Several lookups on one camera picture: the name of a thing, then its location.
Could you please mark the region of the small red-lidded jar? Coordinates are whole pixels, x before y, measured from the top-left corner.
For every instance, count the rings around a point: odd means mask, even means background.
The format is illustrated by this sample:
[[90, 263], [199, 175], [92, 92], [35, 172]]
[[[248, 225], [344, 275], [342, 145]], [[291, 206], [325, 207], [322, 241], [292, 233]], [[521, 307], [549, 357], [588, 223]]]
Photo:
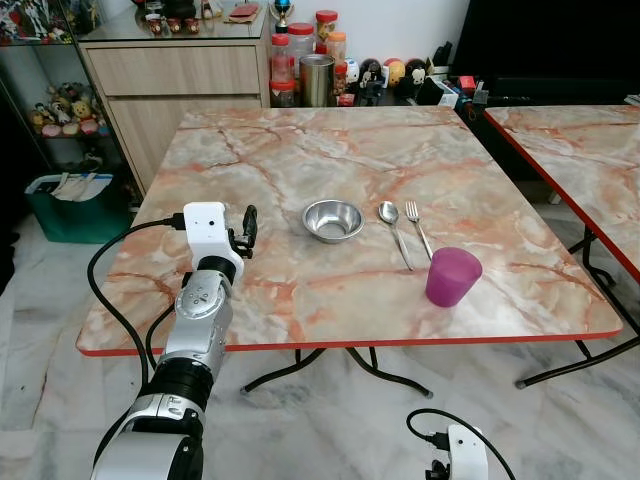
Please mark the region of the small red-lidded jar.
[[297, 108], [297, 87], [294, 79], [271, 81], [269, 88], [271, 108]]

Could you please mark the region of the steel spoon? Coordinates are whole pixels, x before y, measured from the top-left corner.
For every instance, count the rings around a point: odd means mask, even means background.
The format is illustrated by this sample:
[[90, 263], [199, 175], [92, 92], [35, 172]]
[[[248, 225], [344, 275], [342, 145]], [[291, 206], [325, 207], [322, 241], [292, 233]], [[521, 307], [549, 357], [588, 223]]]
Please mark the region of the steel spoon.
[[398, 248], [399, 255], [402, 257], [404, 266], [406, 266], [408, 270], [412, 271], [413, 264], [410, 260], [410, 255], [408, 255], [406, 244], [404, 244], [401, 234], [399, 234], [399, 230], [397, 228], [397, 221], [399, 220], [399, 211], [397, 206], [394, 205], [392, 201], [381, 202], [378, 207], [378, 216], [384, 224], [387, 224], [390, 234], [392, 234], [394, 242], [396, 242], [396, 246]]

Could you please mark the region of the plush toys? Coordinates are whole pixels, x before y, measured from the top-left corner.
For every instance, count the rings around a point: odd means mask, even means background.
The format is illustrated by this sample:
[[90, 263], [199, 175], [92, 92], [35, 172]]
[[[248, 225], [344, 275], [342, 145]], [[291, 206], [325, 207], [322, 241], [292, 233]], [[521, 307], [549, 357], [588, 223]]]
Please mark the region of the plush toys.
[[110, 136], [111, 127], [102, 105], [86, 84], [63, 82], [46, 88], [49, 99], [29, 110], [33, 131], [44, 138]]

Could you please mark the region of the purple plastic cup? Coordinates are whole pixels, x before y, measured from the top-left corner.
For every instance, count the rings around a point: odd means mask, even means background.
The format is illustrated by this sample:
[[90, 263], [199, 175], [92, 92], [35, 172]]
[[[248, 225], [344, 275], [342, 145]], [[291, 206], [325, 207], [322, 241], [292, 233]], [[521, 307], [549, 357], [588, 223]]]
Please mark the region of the purple plastic cup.
[[483, 275], [475, 255], [457, 247], [444, 247], [431, 256], [425, 296], [439, 307], [453, 307], [466, 296]]

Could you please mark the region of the stainless steel bowl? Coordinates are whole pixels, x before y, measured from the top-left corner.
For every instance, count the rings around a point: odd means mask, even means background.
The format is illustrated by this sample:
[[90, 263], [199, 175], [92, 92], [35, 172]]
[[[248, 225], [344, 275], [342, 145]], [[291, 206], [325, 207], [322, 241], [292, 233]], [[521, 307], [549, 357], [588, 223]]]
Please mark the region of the stainless steel bowl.
[[301, 212], [303, 228], [312, 238], [335, 244], [356, 237], [364, 228], [364, 214], [357, 206], [340, 200], [320, 200]]

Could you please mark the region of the clear red-lidded plastic jar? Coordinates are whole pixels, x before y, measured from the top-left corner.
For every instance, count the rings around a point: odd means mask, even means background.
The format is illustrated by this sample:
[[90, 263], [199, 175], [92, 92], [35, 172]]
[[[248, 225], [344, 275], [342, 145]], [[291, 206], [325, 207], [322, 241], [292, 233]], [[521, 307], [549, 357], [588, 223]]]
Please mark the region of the clear red-lidded plastic jar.
[[282, 35], [282, 33], [274, 33], [270, 36], [270, 45], [270, 82], [292, 82], [294, 79], [294, 55], [291, 50], [291, 37]]

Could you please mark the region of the large red-lidded plastic jar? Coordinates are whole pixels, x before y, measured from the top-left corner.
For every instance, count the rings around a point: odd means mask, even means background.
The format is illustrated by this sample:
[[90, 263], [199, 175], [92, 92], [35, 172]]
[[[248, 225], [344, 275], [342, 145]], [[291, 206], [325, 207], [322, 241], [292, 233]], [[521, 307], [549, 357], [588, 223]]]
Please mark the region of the large red-lidded plastic jar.
[[291, 23], [285, 27], [285, 35], [288, 37], [288, 58], [291, 59], [291, 65], [297, 67], [298, 59], [314, 52], [315, 26], [310, 23]]

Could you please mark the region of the black and white figurine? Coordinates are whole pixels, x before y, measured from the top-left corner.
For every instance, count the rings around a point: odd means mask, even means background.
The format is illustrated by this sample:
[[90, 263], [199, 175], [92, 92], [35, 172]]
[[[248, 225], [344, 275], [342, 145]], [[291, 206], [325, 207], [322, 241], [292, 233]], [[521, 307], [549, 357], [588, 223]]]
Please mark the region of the black and white figurine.
[[362, 61], [358, 69], [356, 106], [376, 106], [381, 101], [385, 88], [385, 74], [378, 59]]

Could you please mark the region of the yellow figurine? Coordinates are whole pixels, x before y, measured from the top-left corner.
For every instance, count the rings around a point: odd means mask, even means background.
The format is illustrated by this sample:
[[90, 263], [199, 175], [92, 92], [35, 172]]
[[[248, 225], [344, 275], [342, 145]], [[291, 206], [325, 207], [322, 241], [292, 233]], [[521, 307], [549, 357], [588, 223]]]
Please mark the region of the yellow figurine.
[[404, 63], [401, 59], [389, 58], [384, 61], [384, 67], [387, 70], [387, 87], [393, 90], [404, 77]]

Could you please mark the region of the steel canister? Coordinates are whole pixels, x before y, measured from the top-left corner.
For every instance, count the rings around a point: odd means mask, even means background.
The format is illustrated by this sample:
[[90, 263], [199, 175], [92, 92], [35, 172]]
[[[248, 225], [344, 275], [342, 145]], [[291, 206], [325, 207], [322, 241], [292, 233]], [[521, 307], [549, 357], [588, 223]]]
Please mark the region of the steel canister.
[[335, 60], [326, 54], [308, 54], [298, 59], [301, 108], [330, 108], [334, 104]]

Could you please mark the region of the red pouch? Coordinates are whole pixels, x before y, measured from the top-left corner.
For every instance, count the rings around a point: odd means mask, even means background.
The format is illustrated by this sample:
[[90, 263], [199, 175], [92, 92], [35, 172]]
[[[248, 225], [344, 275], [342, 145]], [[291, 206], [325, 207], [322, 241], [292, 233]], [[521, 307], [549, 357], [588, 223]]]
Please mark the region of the red pouch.
[[242, 3], [234, 5], [225, 14], [225, 23], [248, 24], [256, 19], [260, 12], [260, 5], [257, 3]]

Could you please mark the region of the gold trophy with blue ball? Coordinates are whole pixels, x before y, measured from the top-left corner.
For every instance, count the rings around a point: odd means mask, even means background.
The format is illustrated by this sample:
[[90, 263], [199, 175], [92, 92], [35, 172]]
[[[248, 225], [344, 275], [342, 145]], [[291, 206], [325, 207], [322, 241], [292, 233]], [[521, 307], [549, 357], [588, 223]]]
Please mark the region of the gold trophy with blue ball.
[[284, 35], [291, 26], [291, 15], [294, 9], [293, 0], [271, 0], [271, 15], [274, 18], [274, 32]]

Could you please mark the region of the black round-eared figurine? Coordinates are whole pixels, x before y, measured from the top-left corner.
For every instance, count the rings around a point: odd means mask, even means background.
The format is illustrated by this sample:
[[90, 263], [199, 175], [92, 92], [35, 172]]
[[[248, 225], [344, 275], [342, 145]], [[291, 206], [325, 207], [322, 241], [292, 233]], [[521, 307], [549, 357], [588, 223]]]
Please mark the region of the black round-eared figurine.
[[398, 83], [398, 95], [401, 99], [416, 99], [419, 91], [428, 83], [430, 64], [425, 60], [411, 59], [404, 64], [404, 74]]

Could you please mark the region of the light wooden cabinet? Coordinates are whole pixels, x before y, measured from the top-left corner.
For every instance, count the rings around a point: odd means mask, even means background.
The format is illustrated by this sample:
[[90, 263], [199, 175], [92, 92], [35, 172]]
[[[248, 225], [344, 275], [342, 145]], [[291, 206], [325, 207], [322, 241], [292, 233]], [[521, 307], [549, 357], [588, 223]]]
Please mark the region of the light wooden cabinet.
[[140, 191], [159, 172], [184, 115], [212, 108], [265, 108], [271, 20], [205, 20], [200, 31], [155, 35], [125, 12], [79, 38], [84, 68], [99, 93]]

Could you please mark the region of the green storage bin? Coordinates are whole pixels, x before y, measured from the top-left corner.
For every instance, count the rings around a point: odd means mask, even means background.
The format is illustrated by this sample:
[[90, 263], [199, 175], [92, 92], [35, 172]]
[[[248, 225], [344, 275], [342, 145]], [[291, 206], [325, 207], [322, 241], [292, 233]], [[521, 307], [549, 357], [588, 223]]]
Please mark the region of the green storage bin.
[[42, 175], [24, 189], [26, 200], [49, 241], [101, 244], [132, 224], [127, 197], [118, 180], [114, 178], [99, 197], [70, 202], [50, 195], [59, 175]]

